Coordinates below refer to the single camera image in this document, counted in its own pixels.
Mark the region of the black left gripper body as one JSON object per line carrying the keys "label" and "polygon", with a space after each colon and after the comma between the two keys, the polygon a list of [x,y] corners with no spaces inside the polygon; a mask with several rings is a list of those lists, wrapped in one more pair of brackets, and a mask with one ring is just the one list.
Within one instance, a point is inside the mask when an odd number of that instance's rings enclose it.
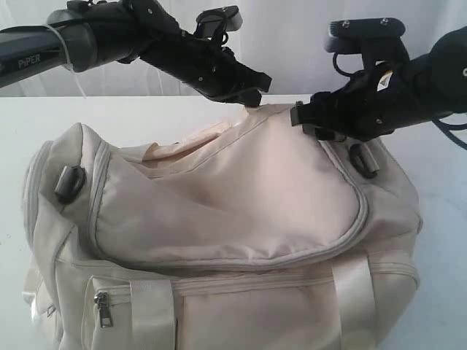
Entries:
{"label": "black left gripper body", "polygon": [[229,47],[186,31],[154,41],[140,59],[218,103],[240,104],[240,94],[246,90],[267,93],[272,81],[238,62]]}

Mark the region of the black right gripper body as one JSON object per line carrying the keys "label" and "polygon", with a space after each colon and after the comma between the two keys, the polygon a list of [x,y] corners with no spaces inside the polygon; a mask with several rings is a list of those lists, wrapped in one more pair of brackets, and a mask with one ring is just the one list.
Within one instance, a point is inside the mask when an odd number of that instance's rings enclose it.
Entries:
{"label": "black right gripper body", "polygon": [[321,141],[369,141],[431,120],[402,69],[383,62],[359,71],[334,92],[315,93],[308,104],[290,110],[290,122]]}

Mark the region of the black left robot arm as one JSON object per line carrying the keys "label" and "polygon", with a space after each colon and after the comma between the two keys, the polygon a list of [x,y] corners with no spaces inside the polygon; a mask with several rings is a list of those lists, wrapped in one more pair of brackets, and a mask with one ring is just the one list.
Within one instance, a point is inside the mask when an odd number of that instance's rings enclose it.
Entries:
{"label": "black left robot arm", "polygon": [[58,66],[80,73],[139,59],[210,101],[256,107],[271,77],[238,62],[227,46],[241,26],[237,6],[203,11],[190,33],[157,1],[69,1],[44,25],[1,31],[1,85]]}

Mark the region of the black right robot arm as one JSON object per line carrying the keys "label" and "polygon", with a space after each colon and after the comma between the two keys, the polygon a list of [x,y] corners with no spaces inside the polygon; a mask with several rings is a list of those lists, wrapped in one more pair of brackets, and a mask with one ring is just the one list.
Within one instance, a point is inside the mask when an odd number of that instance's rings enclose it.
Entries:
{"label": "black right robot arm", "polygon": [[410,61],[383,61],[342,88],[290,110],[293,126],[369,141],[399,128],[466,112],[466,29],[451,31]]}

